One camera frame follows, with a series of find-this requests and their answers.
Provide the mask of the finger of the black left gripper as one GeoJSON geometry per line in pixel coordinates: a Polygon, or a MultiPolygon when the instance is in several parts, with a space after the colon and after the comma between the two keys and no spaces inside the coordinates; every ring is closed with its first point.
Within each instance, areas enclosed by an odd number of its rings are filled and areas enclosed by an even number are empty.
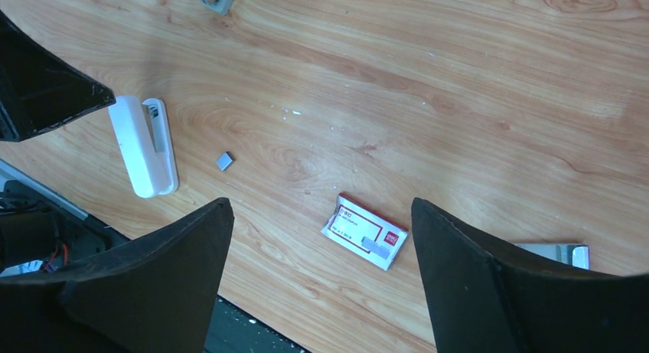
{"type": "Polygon", "coordinates": [[[1,14],[1,140],[21,142],[116,102],[106,85],[67,64],[1,14]]]}

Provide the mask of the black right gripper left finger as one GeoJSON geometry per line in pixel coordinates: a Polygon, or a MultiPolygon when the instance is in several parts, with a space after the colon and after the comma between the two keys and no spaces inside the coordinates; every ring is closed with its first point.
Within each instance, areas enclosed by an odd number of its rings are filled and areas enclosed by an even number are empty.
{"type": "Polygon", "coordinates": [[[3,352],[200,352],[233,233],[218,198],[53,273],[1,280],[3,352]]]}

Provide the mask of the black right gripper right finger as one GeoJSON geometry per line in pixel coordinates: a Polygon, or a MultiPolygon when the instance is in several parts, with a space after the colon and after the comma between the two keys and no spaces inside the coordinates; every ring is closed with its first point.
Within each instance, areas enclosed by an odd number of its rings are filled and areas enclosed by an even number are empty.
{"type": "Polygon", "coordinates": [[[412,237],[440,352],[646,352],[648,277],[569,266],[415,198],[412,237]]]}

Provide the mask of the small grey staple strip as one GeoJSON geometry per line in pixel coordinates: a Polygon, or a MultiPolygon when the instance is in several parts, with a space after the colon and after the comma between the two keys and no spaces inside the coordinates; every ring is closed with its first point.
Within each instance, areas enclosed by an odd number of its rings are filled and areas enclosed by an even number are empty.
{"type": "Polygon", "coordinates": [[[229,152],[224,152],[215,161],[216,166],[222,171],[226,171],[235,162],[234,157],[229,152]]]}

